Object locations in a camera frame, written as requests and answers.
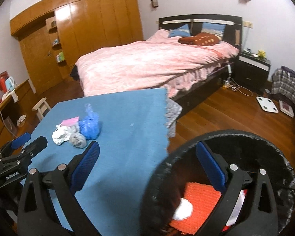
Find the orange foam fruit net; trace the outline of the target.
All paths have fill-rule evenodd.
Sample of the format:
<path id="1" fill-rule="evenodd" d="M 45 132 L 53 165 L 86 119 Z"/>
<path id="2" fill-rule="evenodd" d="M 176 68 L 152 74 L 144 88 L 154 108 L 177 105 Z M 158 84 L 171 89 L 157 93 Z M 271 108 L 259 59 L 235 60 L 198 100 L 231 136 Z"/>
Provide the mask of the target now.
<path id="1" fill-rule="evenodd" d="M 188 182 L 183 198 L 193 206 L 191 215 L 183 220 L 172 219 L 170 226 L 184 234 L 194 235 L 218 203 L 221 193 L 211 185 Z"/>

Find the blue pillow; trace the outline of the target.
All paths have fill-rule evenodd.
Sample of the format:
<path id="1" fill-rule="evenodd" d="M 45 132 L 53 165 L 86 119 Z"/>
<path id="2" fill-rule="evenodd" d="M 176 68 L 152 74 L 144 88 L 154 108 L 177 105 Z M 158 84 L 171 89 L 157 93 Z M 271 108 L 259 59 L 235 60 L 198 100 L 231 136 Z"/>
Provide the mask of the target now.
<path id="1" fill-rule="evenodd" d="M 180 36 L 180 37 L 191 37 L 189 25 L 187 23 L 185 25 L 182 25 L 179 28 L 171 29 L 169 31 L 168 37 L 171 38 L 171 37 L 177 37 L 177 36 Z"/>
<path id="2" fill-rule="evenodd" d="M 224 36 L 225 27 L 226 25 L 224 24 L 205 22 L 202 24 L 201 33 L 213 34 L 222 38 Z"/>

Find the blue pillow left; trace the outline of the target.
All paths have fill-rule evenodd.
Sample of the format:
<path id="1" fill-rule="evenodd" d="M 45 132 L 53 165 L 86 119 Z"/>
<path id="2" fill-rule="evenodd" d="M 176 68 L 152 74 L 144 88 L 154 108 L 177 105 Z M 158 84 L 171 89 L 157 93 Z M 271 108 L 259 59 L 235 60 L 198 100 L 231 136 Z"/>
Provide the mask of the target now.
<path id="1" fill-rule="evenodd" d="M 169 31 L 168 37 L 171 38 L 171 37 L 177 37 L 177 36 L 180 36 L 180 37 L 191 37 L 189 25 L 187 23 L 185 25 L 182 25 L 179 28 L 171 29 Z"/>

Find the white bathroom scale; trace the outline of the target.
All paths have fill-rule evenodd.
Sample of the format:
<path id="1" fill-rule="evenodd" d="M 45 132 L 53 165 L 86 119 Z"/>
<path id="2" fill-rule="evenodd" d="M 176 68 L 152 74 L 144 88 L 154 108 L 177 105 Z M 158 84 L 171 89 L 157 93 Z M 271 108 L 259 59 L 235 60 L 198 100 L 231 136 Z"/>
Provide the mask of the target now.
<path id="1" fill-rule="evenodd" d="M 279 112 L 276 105 L 273 103 L 273 101 L 271 99 L 257 96 L 256 100 L 263 111 L 270 112 L 270 113 L 278 113 Z"/>

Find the black bed headboard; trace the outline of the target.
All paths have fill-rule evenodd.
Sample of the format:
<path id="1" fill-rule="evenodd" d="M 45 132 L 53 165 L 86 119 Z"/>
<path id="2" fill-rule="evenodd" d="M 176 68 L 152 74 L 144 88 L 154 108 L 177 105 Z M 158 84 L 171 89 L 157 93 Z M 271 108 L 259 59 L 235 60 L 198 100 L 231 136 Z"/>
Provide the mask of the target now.
<path id="1" fill-rule="evenodd" d="M 242 47 L 242 23 L 241 17 L 222 14 L 187 14 L 164 17 L 158 21 L 159 29 L 175 31 L 186 28 L 190 36 L 179 36 L 181 44 L 211 46 L 223 41 L 238 52 Z"/>

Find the pink face mask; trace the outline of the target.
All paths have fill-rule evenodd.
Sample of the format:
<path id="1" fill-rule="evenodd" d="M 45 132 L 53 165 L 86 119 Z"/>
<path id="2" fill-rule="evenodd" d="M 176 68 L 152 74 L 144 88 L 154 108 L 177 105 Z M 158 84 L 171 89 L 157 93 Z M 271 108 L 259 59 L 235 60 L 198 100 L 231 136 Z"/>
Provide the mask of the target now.
<path id="1" fill-rule="evenodd" d="M 73 118 L 69 118 L 69 119 L 65 119 L 63 120 L 60 125 L 61 126 L 66 126 L 66 127 L 71 127 L 73 126 L 74 124 L 78 123 L 79 121 L 79 116 L 77 117 L 73 117 Z"/>

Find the left wall lamp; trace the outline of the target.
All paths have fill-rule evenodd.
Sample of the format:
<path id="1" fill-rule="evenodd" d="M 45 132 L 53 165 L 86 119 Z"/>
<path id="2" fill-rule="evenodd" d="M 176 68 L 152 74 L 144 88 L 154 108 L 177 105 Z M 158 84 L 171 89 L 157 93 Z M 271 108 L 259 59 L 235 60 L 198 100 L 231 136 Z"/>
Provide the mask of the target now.
<path id="1" fill-rule="evenodd" d="M 158 0 L 151 0 L 151 7 L 156 9 L 159 6 Z"/>

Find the grey knitted sock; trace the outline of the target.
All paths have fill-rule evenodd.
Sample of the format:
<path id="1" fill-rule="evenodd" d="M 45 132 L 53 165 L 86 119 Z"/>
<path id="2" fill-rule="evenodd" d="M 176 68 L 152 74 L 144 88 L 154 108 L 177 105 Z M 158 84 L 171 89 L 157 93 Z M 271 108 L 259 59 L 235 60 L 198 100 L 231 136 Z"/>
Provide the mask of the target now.
<path id="1" fill-rule="evenodd" d="M 87 146 L 86 137 L 80 133 L 79 123 L 75 123 L 69 127 L 69 142 L 79 149 L 83 149 Z"/>

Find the blue plastic bag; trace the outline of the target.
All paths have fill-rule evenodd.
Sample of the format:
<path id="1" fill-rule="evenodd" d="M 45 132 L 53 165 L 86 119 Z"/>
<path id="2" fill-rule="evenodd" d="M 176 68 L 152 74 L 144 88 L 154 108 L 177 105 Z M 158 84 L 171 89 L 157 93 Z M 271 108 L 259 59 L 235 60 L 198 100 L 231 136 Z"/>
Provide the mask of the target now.
<path id="1" fill-rule="evenodd" d="M 85 105 L 85 113 L 86 116 L 79 120 L 80 134 L 87 140 L 96 140 L 101 130 L 100 117 L 89 103 Z"/>

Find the small white wooden stool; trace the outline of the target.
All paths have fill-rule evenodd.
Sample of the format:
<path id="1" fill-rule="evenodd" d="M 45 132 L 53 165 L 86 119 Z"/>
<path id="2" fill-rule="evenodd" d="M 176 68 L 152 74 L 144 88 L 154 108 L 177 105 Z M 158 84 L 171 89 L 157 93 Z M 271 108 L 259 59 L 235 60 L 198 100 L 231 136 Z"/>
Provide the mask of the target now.
<path id="1" fill-rule="evenodd" d="M 37 115 L 37 118 L 39 121 L 43 120 L 45 115 L 49 113 L 51 110 L 50 105 L 47 102 L 47 98 L 42 98 L 38 101 L 38 103 L 32 108 L 32 111 L 34 111 Z"/>

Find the wooden desk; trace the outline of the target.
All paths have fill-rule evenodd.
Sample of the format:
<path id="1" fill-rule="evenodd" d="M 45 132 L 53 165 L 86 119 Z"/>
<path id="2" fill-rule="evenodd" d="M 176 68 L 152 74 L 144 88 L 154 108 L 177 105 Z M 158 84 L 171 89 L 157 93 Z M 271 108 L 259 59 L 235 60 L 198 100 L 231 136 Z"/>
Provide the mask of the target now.
<path id="1" fill-rule="evenodd" d="M 36 114 L 32 110 L 37 102 L 28 80 L 16 87 L 18 101 L 11 96 L 0 104 L 0 148 L 8 141 L 28 132 L 35 127 Z"/>

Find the white medicine box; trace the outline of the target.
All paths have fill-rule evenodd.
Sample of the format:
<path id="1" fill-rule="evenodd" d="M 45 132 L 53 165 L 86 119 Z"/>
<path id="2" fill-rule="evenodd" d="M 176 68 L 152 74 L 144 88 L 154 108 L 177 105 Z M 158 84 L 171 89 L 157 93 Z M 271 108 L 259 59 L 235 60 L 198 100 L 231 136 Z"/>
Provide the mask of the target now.
<path id="1" fill-rule="evenodd" d="M 243 207 L 243 203 L 245 201 L 247 190 L 241 190 L 237 199 L 237 202 L 235 203 L 234 209 L 226 223 L 225 226 L 230 227 L 235 224 L 239 217 L 239 213 L 241 211 L 241 208 Z"/>

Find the light blue kettle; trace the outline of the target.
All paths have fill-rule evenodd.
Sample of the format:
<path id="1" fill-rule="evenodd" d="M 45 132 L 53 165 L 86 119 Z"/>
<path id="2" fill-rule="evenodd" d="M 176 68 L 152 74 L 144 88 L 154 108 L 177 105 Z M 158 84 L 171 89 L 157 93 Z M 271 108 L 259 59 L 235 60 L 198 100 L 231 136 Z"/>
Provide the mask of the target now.
<path id="1" fill-rule="evenodd" d="M 7 91 L 9 92 L 12 92 L 15 90 L 15 80 L 12 76 L 8 77 L 6 80 L 5 80 L 5 85 L 6 85 L 6 89 Z"/>

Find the blue pillow right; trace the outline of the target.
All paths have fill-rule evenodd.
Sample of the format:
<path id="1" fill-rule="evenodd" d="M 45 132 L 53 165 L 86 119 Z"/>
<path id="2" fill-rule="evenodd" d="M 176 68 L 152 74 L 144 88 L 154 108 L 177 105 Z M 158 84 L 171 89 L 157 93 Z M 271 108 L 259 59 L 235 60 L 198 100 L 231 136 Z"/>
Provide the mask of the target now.
<path id="1" fill-rule="evenodd" d="M 226 25 L 224 24 L 205 22 L 202 24 L 201 33 L 213 34 L 222 38 L 224 36 L 225 27 Z"/>

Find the white plastic bag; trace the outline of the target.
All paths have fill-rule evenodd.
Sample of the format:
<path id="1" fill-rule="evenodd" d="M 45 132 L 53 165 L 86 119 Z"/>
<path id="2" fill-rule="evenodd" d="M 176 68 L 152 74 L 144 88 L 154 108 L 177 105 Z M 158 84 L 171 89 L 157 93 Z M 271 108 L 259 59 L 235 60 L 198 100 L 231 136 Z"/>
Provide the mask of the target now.
<path id="1" fill-rule="evenodd" d="M 60 146 L 64 142 L 69 141 L 72 133 L 73 127 L 57 125 L 56 129 L 52 133 L 52 140 L 56 145 Z"/>

